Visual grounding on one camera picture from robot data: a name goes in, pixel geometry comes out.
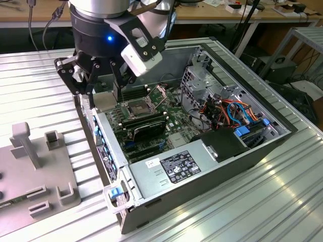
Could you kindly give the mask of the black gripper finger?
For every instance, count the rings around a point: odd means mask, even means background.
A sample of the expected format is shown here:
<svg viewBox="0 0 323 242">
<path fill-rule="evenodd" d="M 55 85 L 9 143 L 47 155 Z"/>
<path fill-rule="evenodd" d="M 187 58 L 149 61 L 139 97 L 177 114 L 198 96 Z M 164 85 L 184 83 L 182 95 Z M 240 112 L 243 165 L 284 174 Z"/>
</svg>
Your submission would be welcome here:
<svg viewBox="0 0 323 242">
<path fill-rule="evenodd" d="M 89 56 L 72 56 L 70 58 L 57 58 L 54 64 L 58 75 L 70 92 L 73 95 L 87 95 L 89 107 L 93 109 L 95 104 L 92 91 L 98 78 L 98 62 L 96 59 L 92 60 Z M 81 82 L 73 77 L 74 67 L 79 67 L 84 73 Z"/>
<path fill-rule="evenodd" d="M 122 74 L 120 68 L 121 62 L 118 62 L 115 58 L 110 59 L 110 66 L 114 76 L 114 88 L 113 96 L 117 102 L 128 101 L 135 99 L 135 91 L 122 91 L 128 84 L 133 84 L 136 81 L 136 76 L 133 71 L 126 67 L 126 70 Z"/>
</svg>

